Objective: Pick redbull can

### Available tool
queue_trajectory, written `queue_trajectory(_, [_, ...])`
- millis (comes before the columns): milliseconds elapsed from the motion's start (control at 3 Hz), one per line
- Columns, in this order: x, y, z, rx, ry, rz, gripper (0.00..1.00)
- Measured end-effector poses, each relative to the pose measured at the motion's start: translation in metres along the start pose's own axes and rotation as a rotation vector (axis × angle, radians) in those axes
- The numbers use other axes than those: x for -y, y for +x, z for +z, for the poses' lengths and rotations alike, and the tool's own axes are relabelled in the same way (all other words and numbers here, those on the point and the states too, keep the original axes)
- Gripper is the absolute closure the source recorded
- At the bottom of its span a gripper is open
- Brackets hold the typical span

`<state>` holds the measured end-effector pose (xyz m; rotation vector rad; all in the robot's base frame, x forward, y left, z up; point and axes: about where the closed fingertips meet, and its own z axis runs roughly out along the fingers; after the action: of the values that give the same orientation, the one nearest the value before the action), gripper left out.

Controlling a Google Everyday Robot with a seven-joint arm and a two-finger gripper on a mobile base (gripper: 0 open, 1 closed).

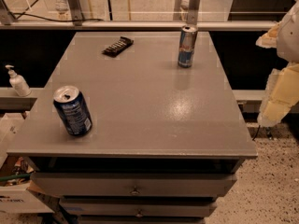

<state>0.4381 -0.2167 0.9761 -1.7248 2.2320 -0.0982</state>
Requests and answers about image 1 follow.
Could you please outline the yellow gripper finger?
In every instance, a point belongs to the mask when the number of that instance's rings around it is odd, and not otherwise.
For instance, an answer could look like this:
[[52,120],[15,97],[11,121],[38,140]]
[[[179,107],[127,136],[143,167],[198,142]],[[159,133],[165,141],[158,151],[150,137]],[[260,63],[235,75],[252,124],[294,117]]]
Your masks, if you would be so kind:
[[256,40],[255,45],[265,49],[275,49],[277,47],[279,26],[280,23],[276,23],[271,29],[269,29],[265,34],[263,34]]
[[299,102],[299,63],[270,73],[258,115],[262,127],[273,127]]

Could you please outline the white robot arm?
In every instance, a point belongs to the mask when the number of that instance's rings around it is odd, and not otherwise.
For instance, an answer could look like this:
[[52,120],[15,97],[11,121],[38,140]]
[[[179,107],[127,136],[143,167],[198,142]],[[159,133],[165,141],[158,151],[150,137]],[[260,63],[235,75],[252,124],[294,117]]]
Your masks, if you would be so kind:
[[260,126],[273,127],[299,102],[299,1],[256,45],[275,48],[278,57],[288,62],[282,70],[271,71],[257,118]]

